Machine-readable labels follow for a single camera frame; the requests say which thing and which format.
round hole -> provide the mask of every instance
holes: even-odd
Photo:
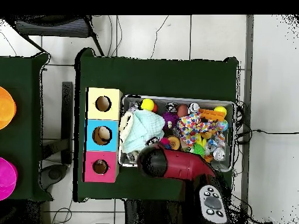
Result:
[[[98,145],[107,145],[112,139],[112,131],[106,126],[96,127],[92,139]]]
[[[96,99],[95,105],[99,111],[109,111],[111,108],[111,100],[107,96],[100,96]]]
[[[93,171],[97,174],[105,174],[108,171],[108,164],[105,160],[96,160],[92,165]]]

dark green tablecloth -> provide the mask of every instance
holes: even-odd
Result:
[[[0,86],[16,103],[16,115],[0,130],[0,157],[18,170],[16,188],[9,199],[51,200],[39,186],[40,146],[40,75],[48,54],[31,58],[0,57]]]
[[[145,178],[136,168],[121,167],[115,183],[82,182],[86,87],[120,89],[124,95],[148,95],[190,99],[236,99],[238,61],[143,60],[94,57],[90,48],[76,57],[75,169],[74,195],[83,198],[129,198],[142,200],[183,200],[180,180]],[[231,182],[231,173],[224,174]]]

light blue cloth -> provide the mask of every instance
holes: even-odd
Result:
[[[132,129],[122,146],[124,153],[140,151],[151,138],[161,139],[164,136],[162,128],[165,120],[160,115],[148,110],[136,110],[133,117]]]

pink bowl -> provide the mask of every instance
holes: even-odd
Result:
[[[0,200],[8,198],[16,187],[18,171],[7,160],[0,157]]]

purple toy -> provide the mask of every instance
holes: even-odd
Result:
[[[171,130],[176,126],[176,123],[179,120],[178,115],[174,113],[170,113],[168,111],[164,112],[162,117],[165,120],[165,125],[163,127],[163,130]]]

